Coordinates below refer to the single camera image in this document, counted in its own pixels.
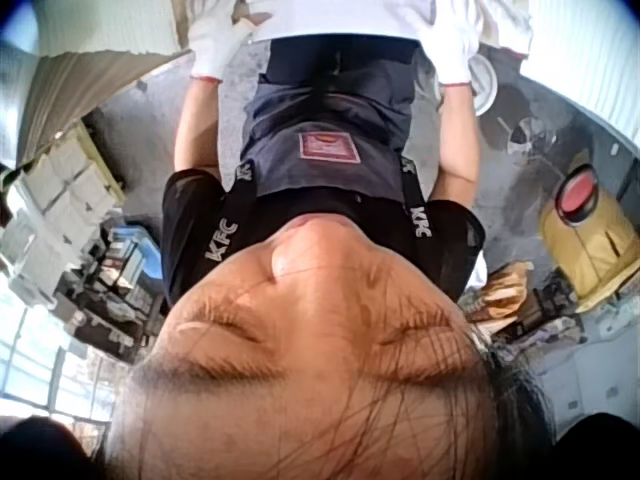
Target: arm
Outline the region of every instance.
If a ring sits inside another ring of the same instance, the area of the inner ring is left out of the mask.
[[[479,165],[480,146],[471,87],[445,87],[440,127],[440,166],[429,200],[451,200],[471,208]]]
[[[220,82],[194,78],[182,107],[176,146],[176,172],[200,168],[220,180],[218,163],[218,88]]]
[[[440,128],[440,166],[430,200],[470,208],[476,191],[480,149],[469,59],[478,51],[483,17],[476,0],[435,0],[429,23],[413,7],[398,8],[411,25],[445,87]]]
[[[176,171],[199,168],[220,179],[218,87],[227,64],[266,17],[233,23],[236,0],[195,2],[190,10],[189,47],[195,54],[193,80],[182,107],[174,151]]]

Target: red patch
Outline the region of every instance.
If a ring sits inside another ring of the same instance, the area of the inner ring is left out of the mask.
[[[337,163],[361,163],[351,135],[339,132],[301,133],[300,158]]]

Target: eyebrow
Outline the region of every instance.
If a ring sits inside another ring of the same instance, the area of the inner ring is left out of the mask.
[[[151,355],[134,367],[130,380],[138,388],[203,393],[239,386],[273,384],[285,375],[277,370],[254,365],[236,366],[218,361],[201,365],[188,358],[163,358]]]

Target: black shirt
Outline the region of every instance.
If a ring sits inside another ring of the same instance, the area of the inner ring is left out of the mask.
[[[217,263],[207,259],[227,194],[203,170],[173,174],[163,199],[162,268],[168,298],[175,304]],[[307,213],[341,214],[374,243],[389,248],[420,268],[454,301],[464,290],[484,244],[478,219],[450,201],[426,203],[432,236],[418,242],[401,203],[337,188],[284,190],[255,200],[246,221],[232,237],[230,251],[264,241],[289,220]],[[428,261],[420,262],[420,249]]]

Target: white glove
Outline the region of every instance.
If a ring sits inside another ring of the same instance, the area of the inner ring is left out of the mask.
[[[483,17],[477,0],[436,0],[433,25],[415,7],[398,7],[398,14],[411,25],[440,83],[469,83],[469,59],[478,52]]]
[[[258,27],[246,18],[233,24],[236,0],[189,2],[189,48],[196,54],[193,77],[222,80],[224,70],[240,46]]]

